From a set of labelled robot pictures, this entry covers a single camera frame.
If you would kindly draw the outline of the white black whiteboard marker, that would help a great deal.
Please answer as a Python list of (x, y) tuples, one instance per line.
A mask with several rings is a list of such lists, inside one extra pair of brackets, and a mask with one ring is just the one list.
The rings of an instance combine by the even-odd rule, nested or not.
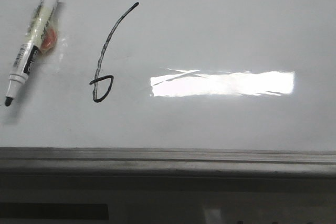
[(10, 106), (19, 90), (29, 78), (37, 56), (44, 51), (43, 42), (51, 32), (51, 20), (59, 0), (40, 0), (33, 12), (25, 40), (9, 73), (9, 85), (5, 95), (5, 106)]

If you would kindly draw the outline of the white whiteboard with metal frame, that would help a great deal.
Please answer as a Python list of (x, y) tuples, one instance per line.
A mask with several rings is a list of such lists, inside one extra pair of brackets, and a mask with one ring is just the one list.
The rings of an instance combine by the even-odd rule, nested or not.
[[(1, 0), (1, 96), (39, 0)], [(335, 0), (60, 0), (1, 173), (335, 176)]]

